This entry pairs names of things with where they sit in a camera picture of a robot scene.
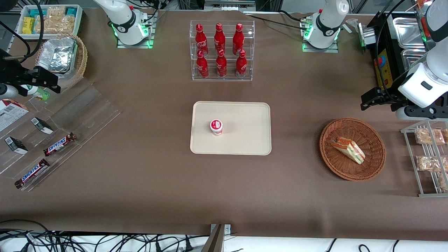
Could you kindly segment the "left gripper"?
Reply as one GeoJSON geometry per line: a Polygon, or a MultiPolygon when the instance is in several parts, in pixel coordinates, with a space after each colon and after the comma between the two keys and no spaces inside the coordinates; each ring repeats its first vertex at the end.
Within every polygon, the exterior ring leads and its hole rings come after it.
{"type": "MultiPolygon", "coordinates": [[[[376,105],[392,105],[395,103],[396,101],[390,99],[383,89],[374,87],[362,95],[360,109],[365,111],[376,105]]],[[[408,121],[448,121],[448,93],[446,92],[440,96],[428,107],[422,108],[417,105],[407,105],[400,107],[395,114],[398,119],[408,121]]]]}

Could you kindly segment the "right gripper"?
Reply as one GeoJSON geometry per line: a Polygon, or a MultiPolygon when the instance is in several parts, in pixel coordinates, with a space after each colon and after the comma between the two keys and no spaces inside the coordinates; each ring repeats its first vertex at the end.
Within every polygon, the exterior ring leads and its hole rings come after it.
{"type": "Polygon", "coordinates": [[[54,93],[61,93],[58,77],[43,67],[34,67],[32,70],[24,68],[18,60],[6,60],[10,56],[5,50],[0,50],[0,97],[15,98],[19,95],[27,96],[28,89],[22,85],[31,85],[41,89],[49,89],[54,93]]]}

